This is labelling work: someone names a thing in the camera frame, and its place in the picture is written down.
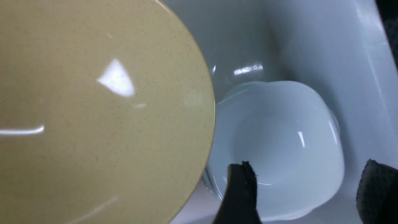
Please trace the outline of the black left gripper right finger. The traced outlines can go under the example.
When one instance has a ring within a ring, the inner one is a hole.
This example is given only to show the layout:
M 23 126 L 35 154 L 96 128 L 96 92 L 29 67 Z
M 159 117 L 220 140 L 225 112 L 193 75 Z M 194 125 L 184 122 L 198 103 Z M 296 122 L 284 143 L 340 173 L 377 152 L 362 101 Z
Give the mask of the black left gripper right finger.
M 369 159 L 359 181 L 356 208 L 363 224 L 397 224 L 398 170 Z

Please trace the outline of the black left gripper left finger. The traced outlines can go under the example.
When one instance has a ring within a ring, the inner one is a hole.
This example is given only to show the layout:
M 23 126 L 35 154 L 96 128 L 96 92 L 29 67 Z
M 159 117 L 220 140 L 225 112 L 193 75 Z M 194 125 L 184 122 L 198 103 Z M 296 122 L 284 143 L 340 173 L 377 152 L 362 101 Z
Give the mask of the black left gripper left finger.
M 257 176 L 249 162 L 228 166 L 227 187 L 213 224 L 260 224 Z

